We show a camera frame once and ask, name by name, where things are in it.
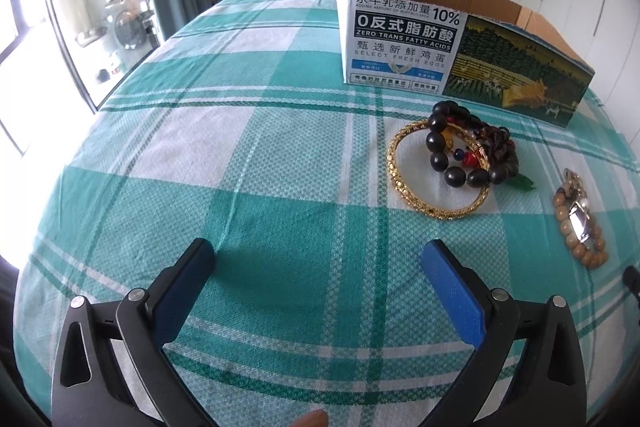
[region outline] blue gripper pad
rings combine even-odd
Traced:
[[[440,298],[460,338],[478,349],[486,334],[484,310],[447,259],[447,254],[453,257],[439,239],[428,242],[422,248],[422,271]]]

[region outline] bedspread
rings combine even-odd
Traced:
[[[634,156],[590,92],[567,129],[465,104],[511,130],[536,190],[501,185],[471,216],[430,219],[393,190],[385,156],[435,102],[342,83],[335,0],[224,0],[185,26],[99,111],[42,217],[14,334],[36,404],[50,412],[74,295],[120,299],[205,237],[218,265],[165,350],[220,425],[284,426],[317,407],[335,427],[418,425],[472,349],[420,271],[421,246],[439,237],[489,287],[566,298],[593,414],[640,344],[622,285],[640,259]],[[399,148],[407,179],[442,204],[473,198],[431,171],[422,139]],[[608,244],[594,271],[558,230],[551,199],[565,167],[582,176]]]

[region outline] red bead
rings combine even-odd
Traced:
[[[465,159],[462,160],[462,165],[474,169],[478,167],[478,158],[472,152],[465,152]]]

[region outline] metal screw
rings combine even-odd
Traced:
[[[500,302],[505,302],[506,300],[509,299],[509,294],[507,293],[507,290],[503,290],[502,288],[494,288],[493,290],[491,290],[491,296]]]
[[[76,295],[73,299],[71,299],[71,307],[79,308],[84,304],[84,297],[81,295]]]
[[[129,292],[129,300],[133,302],[139,301],[145,296],[145,293],[146,292],[142,288],[133,288]]]
[[[553,298],[554,306],[558,308],[564,308],[566,306],[566,300],[561,295],[554,295]]]

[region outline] plaid bed sheet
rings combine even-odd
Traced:
[[[439,237],[489,287],[567,299],[593,414],[640,343],[621,280],[640,259],[633,154],[590,92],[566,130],[469,104],[512,130],[537,190],[497,187],[475,214],[437,221],[410,210],[385,172],[390,138],[436,101],[343,84],[335,0],[225,0],[183,28],[98,113],[34,238],[14,337],[36,404],[50,413],[74,295],[120,299],[205,237],[216,272],[166,352],[220,425],[287,425],[317,407],[335,427],[417,425],[472,349],[420,272],[420,247]],[[423,149],[408,140],[402,161],[426,176],[426,197],[473,197],[434,178]],[[596,271],[558,230],[564,167],[583,177],[609,245]]]

